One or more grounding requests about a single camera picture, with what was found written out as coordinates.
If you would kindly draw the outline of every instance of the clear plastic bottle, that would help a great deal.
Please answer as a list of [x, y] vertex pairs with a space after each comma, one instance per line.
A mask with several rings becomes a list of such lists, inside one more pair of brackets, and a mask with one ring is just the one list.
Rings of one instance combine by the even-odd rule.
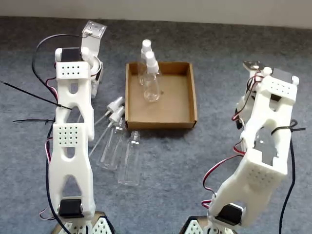
[[110, 129], [109, 134], [106, 134], [104, 141], [103, 153], [100, 155], [97, 164], [98, 166], [107, 170], [114, 171], [117, 169], [118, 160], [122, 152], [122, 141], [125, 133], [124, 118], [120, 119], [120, 122]]
[[139, 139], [138, 131], [132, 131], [131, 137], [126, 146], [126, 152], [121, 156], [118, 183], [137, 186], [140, 179], [141, 159], [139, 158]]
[[155, 54], [149, 51], [145, 54], [147, 71], [144, 75], [144, 98], [147, 101], [157, 101], [160, 97], [159, 66]]
[[140, 85], [144, 84], [144, 74], [146, 73], [146, 57], [145, 54], [148, 51], [152, 51], [152, 42], [148, 39], [142, 41], [142, 49], [140, 60], [137, 63], [137, 76]]

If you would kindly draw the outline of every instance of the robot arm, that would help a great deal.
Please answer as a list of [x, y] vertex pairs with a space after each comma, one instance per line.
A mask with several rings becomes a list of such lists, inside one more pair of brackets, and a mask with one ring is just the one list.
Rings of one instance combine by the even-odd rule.
[[[254, 89], [248, 88], [237, 105], [237, 109], [241, 110], [237, 119], [247, 122], [240, 136], [245, 154], [234, 174], [220, 186], [208, 212], [212, 225], [224, 231], [225, 228], [235, 230], [239, 226], [251, 225], [287, 175], [290, 129], [279, 129], [273, 133], [277, 153], [271, 165], [264, 163], [262, 152], [254, 149], [254, 140], [263, 127], [272, 132], [278, 127], [290, 125], [299, 78], [269, 67], [262, 70], [248, 68], [251, 77], [260, 79], [250, 81], [249, 87]], [[248, 98], [249, 92], [255, 95], [254, 99]], [[232, 203], [237, 201], [243, 202], [244, 207]]]
[[[100, 39], [106, 26], [89, 21], [82, 31], [81, 48], [56, 50], [58, 102], [69, 108], [78, 107], [83, 123], [67, 123], [70, 109], [56, 108], [53, 124], [53, 154], [49, 165], [49, 189], [53, 208], [62, 221], [73, 226], [92, 228], [95, 214], [93, 174], [88, 158], [88, 141], [94, 139], [94, 112], [91, 97], [95, 96], [102, 76], [102, 62], [97, 58]], [[72, 90], [75, 84], [78, 89]], [[75, 150], [74, 156], [67, 153]], [[72, 176], [81, 196], [63, 196], [63, 188]]]

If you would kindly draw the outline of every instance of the cardboard box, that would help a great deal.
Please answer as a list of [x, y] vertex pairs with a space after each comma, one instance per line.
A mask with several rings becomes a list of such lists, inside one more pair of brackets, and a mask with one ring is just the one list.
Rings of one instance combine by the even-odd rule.
[[126, 67], [126, 126], [128, 129], [193, 128], [197, 122], [193, 67], [187, 62], [160, 62], [161, 95], [147, 102], [137, 77], [137, 64]]

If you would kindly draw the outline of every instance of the gray carpet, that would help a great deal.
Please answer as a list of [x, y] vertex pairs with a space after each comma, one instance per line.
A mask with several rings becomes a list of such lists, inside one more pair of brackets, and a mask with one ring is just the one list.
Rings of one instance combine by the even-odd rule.
[[[260, 60], [300, 78], [293, 117], [299, 125], [312, 124], [312, 31], [238, 25], [99, 20], [108, 26], [99, 58], [104, 82], [93, 100], [95, 119], [106, 105], [123, 95], [125, 63], [137, 59], [140, 42], [149, 38], [161, 61], [188, 61], [194, 65], [198, 123], [191, 131], [142, 132], [141, 184], [126, 188], [116, 175], [91, 158], [97, 210], [105, 211], [121, 234], [176, 234], [190, 215], [205, 215], [202, 199], [211, 194], [201, 186], [205, 172], [233, 154], [240, 131], [231, 121], [242, 96], [248, 72], [242, 61]], [[86, 20], [0, 18], [0, 77], [52, 100], [31, 71], [36, 44], [57, 33], [80, 33]], [[53, 39], [40, 51], [37, 67], [42, 77], [54, 75], [54, 50], [79, 46], [79, 39]], [[47, 206], [44, 140], [49, 129], [42, 122], [12, 123], [21, 118], [53, 118], [55, 107], [0, 85], [0, 233], [49, 233], [56, 222], [41, 221]], [[105, 123], [96, 129], [96, 137]], [[293, 134], [297, 181], [285, 212], [283, 233], [311, 230], [310, 128]], [[234, 159], [218, 168], [209, 184], [218, 189], [236, 169]], [[280, 210], [291, 175], [272, 196], [270, 206], [241, 234], [276, 234]]]

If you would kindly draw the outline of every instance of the bottle cap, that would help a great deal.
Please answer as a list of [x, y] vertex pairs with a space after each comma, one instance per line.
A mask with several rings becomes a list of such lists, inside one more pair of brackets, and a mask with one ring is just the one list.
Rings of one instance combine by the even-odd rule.
[[159, 71], [158, 62], [153, 51], [146, 52], [147, 73], [157, 73]]
[[142, 41], [141, 54], [146, 54], [146, 52], [152, 51], [152, 42], [148, 39]]
[[119, 124], [119, 121], [124, 113], [125, 113], [125, 107], [120, 106], [114, 113], [111, 114], [111, 116], [109, 116], [108, 119], [113, 124]]
[[119, 106], [121, 106], [125, 102], [123, 97], [118, 97], [115, 101], [112, 101], [108, 104], [107, 109], [110, 112], [115, 112], [118, 110]]

